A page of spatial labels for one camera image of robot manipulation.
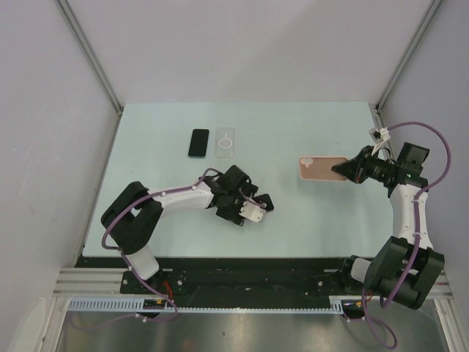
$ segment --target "white connector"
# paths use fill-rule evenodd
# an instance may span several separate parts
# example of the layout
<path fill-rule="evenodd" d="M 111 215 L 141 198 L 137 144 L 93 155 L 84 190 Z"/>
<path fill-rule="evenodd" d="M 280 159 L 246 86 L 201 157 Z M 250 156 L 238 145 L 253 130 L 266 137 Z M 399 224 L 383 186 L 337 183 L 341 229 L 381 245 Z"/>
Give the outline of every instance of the white connector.
<path fill-rule="evenodd" d="M 265 211 L 265 209 L 262 209 L 258 205 L 251 204 L 250 202 L 244 202 L 240 211 L 240 215 L 248 220 L 261 222 L 266 212 L 267 211 Z"/>
<path fill-rule="evenodd" d="M 377 128 L 372 128 L 368 131 L 368 133 L 376 144 L 373 148 L 372 155 L 374 155 L 378 150 L 380 150 L 383 145 L 389 139 L 391 139 L 391 136 L 389 136 L 389 131 L 386 127 L 380 128 L 379 130 Z"/>

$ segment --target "white cable carrier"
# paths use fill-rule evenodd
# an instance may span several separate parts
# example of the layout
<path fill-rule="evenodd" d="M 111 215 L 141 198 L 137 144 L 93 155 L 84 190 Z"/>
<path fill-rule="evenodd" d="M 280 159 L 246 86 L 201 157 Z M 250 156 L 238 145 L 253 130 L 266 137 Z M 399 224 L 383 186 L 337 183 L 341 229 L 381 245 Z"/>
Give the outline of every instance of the white cable carrier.
<path fill-rule="evenodd" d="M 70 312 L 173 312 L 172 307 L 145 308 L 148 298 L 75 297 L 68 306 Z M 330 308 L 311 309 L 245 309 L 245 308 L 178 308 L 181 313 L 263 313 L 263 314 L 344 314 L 340 299 L 330 299 Z"/>

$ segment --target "metal frame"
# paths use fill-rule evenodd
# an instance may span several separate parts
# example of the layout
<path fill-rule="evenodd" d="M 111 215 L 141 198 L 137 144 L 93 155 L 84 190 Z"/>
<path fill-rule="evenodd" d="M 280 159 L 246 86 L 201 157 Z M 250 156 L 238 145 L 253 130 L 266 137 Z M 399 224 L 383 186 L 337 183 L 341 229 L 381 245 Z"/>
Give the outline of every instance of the metal frame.
<path fill-rule="evenodd" d="M 54 0 L 54 2 L 56 3 L 60 13 L 63 15 L 65 22 L 67 23 L 70 31 L 72 32 L 78 46 L 82 50 L 98 82 L 104 89 L 106 96 L 109 99 L 109 102 L 114 107 L 116 113 L 121 116 L 123 110 L 122 104 L 119 102 L 114 92 L 114 89 L 112 88 L 112 85 L 109 82 L 102 65 L 99 63 L 99 60 L 97 59 L 96 54 L 91 47 L 91 44 L 86 38 L 86 35 L 84 34 L 84 31 L 81 28 L 70 4 L 67 0 Z M 397 65 L 392 77 L 386 84 L 386 87 L 383 90 L 379 101 L 377 102 L 377 104 L 373 104 L 373 106 L 371 106 L 373 120 L 377 127 L 384 126 L 381 111 L 387 103 L 394 88 L 402 78 L 410 60 L 413 58 L 416 51 L 418 50 L 425 34 L 428 32 L 430 25 L 432 24 L 433 20 L 436 18 L 438 12 L 440 11 L 443 2 L 444 0 L 432 0 L 431 4 L 426 10 L 424 17 L 418 25 L 418 28 L 416 29 L 412 40 L 410 41 L 399 64 Z M 97 195 L 99 194 L 100 187 L 102 186 L 104 174 L 111 154 L 112 146 L 116 138 L 118 126 L 119 123 L 117 123 L 115 127 L 114 135 L 108 149 L 108 156 L 106 158 L 105 164 L 103 165 L 100 183 L 97 188 L 96 197 L 92 203 L 90 215 L 95 210 Z M 394 157 L 391 146 L 388 145 L 387 147 L 391 150 L 391 157 Z M 85 239 L 85 235 L 88 228 L 89 222 L 86 224 L 83 241 Z M 77 251 L 77 255 L 74 259 L 76 259 L 81 253 L 82 245 L 83 242 L 80 243 L 80 248 Z M 73 299 L 79 301 L 81 298 L 78 297 L 92 297 L 91 301 L 93 301 L 93 299 L 97 299 L 97 297 L 112 298 L 113 300 L 119 300 L 119 298 L 122 298 L 124 295 L 120 294 L 119 289 L 124 271 L 124 268 L 62 269 L 56 284 L 56 289 L 53 293 L 53 299 L 48 315 L 49 319 L 47 320 L 44 328 L 44 337 L 40 342 L 41 352 L 54 352 L 56 350 L 56 347 L 59 343 L 60 332 L 64 323 L 67 307 L 69 303 L 73 301 Z M 154 296 L 151 295 L 132 295 L 131 297 L 132 299 L 139 299 L 145 297 L 154 298 Z M 330 299 L 332 301 L 340 301 L 343 299 L 359 299 L 359 297 L 331 296 Z M 440 275 L 439 280 L 433 287 L 431 293 L 429 294 L 429 299 L 435 300 L 435 305 L 440 316 L 440 322 L 442 324 L 450 351 L 469 351 L 468 337 L 466 336 L 462 328 L 461 320 L 454 306 L 451 288 L 448 285 L 448 281 L 444 273 Z M 99 305 L 97 305 L 96 307 L 97 310 L 102 309 L 102 307 Z"/>
<path fill-rule="evenodd" d="M 428 32 L 430 25 L 433 23 L 433 20 L 437 17 L 437 14 L 440 12 L 444 1 L 445 0 L 432 0 L 431 4 L 427 7 L 425 15 L 423 16 L 421 22 L 418 24 L 416 32 L 410 40 L 409 45 L 405 49 L 404 55 L 402 56 L 393 75 L 391 76 L 391 79 L 386 84 L 386 87 L 377 102 L 376 107 L 378 111 L 382 111 L 384 105 L 388 102 L 389 96 L 394 91 L 394 88 L 399 83 L 403 73 L 405 72 L 406 67 L 409 65 L 410 60 L 414 57 L 415 53 L 420 47 L 420 44 L 422 43 L 423 38 Z"/>
<path fill-rule="evenodd" d="M 142 298 L 154 298 L 153 295 L 122 295 L 119 292 L 124 268 L 64 268 L 61 270 L 57 281 L 56 289 L 53 293 L 53 303 L 51 305 L 50 319 L 48 329 L 43 337 L 43 346 L 41 352 L 55 352 L 59 344 L 60 333 L 64 323 L 67 307 L 70 302 L 75 302 L 71 310 L 101 312 L 104 309 L 100 302 L 120 302 L 124 299 L 127 302 L 139 302 Z M 330 296 L 331 303 L 340 305 L 341 300 L 359 300 L 358 296 Z M 454 300 L 451 289 L 448 285 L 446 275 L 442 272 L 437 283 L 429 294 L 429 299 L 435 301 L 440 323 L 449 346 L 450 352 L 469 351 L 468 337 L 462 329 L 462 324 L 457 310 L 454 306 Z M 134 311 L 134 306 L 125 307 L 114 306 L 113 311 L 129 312 Z M 209 312 L 211 309 L 192 309 L 187 312 Z M 243 309 L 231 309 L 229 311 L 218 311 L 222 313 L 244 313 Z M 290 314 L 339 314 L 340 309 L 333 312 L 291 312 Z"/>
<path fill-rule="evenodd" d="M 104 69 L 101 66 L 99 60 L 96 57 L 95 51 L 89 44 L 88 38 L 83 32 L 83 29 L 78 22 L 78 19 L 75 13 L 72 10 L 72 7 L 68 3 L 68 0 L 54 0 L 56 3 L 60 13 L 62 14 L 65 22 L 68 25 L 68 28 L 72 32 L 78 46 L 80 47 L 83 55 L 85 56 L 87 62 L 89 63 L 90 68 L 92 69 L 93 73 L 96 76 L 96 79 L 100 83 L 101 87 L 104 89 L 109 102 L 116 110 L 116 113 L 121 116 L 122 115 L 122 104 L 117 99 L 116 93 L 111 86 L 106 74 L 104 73 Z"/>

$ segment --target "pink phone case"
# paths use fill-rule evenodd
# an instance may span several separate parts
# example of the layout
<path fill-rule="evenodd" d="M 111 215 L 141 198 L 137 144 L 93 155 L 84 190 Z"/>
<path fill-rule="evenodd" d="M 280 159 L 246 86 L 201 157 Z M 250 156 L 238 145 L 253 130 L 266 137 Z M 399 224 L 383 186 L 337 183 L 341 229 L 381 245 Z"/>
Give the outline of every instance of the pink phone case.
<path fill-rule="evenodd" d="M 300 177 L 304 180 L 345 181 L 347 178 L 331 170 L 347 161 L 344 156 L 303 156 L 300 158 Z"/>

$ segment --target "black base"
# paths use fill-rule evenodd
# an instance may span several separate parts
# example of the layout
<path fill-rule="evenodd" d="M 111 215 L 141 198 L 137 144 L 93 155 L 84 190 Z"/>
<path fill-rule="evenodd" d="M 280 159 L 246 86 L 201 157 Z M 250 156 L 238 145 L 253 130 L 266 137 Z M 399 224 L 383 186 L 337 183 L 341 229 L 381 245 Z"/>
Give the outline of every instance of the black base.
<path fill-rule="evenodd" d="M 361 284 L 344 280 L 345 258 L 158 258 L 161 270 L 147 282 L 162 293 L 167 281 L 177 306 L 186 308 L 330 308 L 329 296 L 360 295 Z M 120 258 L 84 258 L 78 267 L 125 267 Z M 121 293 L 148 294 L 127 271 Z"/>

